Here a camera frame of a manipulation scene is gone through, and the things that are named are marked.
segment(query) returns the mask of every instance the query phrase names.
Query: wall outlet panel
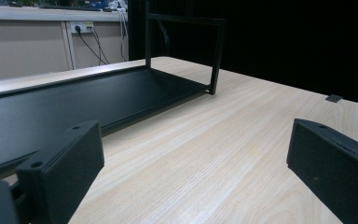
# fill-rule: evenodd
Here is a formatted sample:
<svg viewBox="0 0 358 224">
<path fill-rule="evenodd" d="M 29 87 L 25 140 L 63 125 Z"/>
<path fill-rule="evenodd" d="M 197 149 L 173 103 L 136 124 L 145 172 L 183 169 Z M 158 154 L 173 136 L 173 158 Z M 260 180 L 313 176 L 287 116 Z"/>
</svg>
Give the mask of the wall outlet panel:
<svg viewBox="0 0 358 224">
<path fill-rule="evenodd" d="M 71 21 L 71 33 L 77 34 L 76 27 L 80 27 L 80 33 L 92 33 L 90 28 L 94 28 L 94 22 L 92 21 Z"/>
</svg>

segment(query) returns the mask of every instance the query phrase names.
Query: wooden table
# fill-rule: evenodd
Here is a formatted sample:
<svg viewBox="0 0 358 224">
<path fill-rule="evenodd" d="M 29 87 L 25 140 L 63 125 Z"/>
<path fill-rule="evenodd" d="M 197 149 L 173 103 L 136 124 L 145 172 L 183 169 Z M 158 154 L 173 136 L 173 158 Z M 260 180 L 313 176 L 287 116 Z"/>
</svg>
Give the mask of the wooden table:
<svg viewBox="0 0 358 224">
<path fill-rule="evenodd" d="M 0 91 L 142 63 L 4 80 Z M 165 57 L 152 66 L 202 83 L 212 71 Z M 286 164 L 294 119 L 358 141 L 358 104 L 326 97 L 221 70 L 216 95 L 103 138 L 105 166 L 70 223 L 340 223 Z"/>
</svg>

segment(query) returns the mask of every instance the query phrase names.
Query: power socket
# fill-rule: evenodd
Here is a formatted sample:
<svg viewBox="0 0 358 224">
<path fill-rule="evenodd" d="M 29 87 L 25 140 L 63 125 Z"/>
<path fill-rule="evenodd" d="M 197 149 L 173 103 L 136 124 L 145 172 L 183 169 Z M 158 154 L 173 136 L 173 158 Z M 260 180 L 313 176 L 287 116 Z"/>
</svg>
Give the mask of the power socket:
<svg viewBox="0 0 358 224">
<path fill-rule="evenodd" d="M 71 21 L 71 33 L 78 34 L 76 27 L 80 28 L 80 33 L 92 33 L 90 28 L 94 28 L 94 22 L 92 21 Z"/>
</svg>

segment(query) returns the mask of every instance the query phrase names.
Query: black tray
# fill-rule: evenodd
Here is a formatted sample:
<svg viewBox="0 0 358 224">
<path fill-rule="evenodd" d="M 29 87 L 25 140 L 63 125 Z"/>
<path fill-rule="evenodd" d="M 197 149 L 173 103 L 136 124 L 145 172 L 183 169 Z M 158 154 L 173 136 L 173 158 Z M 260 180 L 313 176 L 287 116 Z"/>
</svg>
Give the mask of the black tray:
<svg viewBox="0 0 358 224">
<path fill-rule="evenodd" d="M 147 4 L 146 12 L 145 66 L 0 92 L 0 174 L 80 122 L 97 119 L 102 134 L 107 134 L 206 92 L 215 93 L 225 21 L 149 14 Z M 209 85 L 151 68 L 150 20 L 218 26 Z"/>
</svg>

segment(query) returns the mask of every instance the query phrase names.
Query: dark background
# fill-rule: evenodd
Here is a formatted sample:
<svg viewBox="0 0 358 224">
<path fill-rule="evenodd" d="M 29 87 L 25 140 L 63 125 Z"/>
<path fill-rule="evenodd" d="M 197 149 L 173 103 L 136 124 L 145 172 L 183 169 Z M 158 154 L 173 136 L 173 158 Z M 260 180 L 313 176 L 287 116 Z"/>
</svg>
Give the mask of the dark background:
<svg viewBox="0 0 358 224">
<path fill-rule="evenodd" d="M 151 0 L 152 12 L 227 19 L 221 68 L 358 102 L 358 1 Z M 153 56 L 212 64 L 213 27 L 164 22 Z M 145 0 L 129 0 L 130 60 L 145 57 Z"/>
</svg>

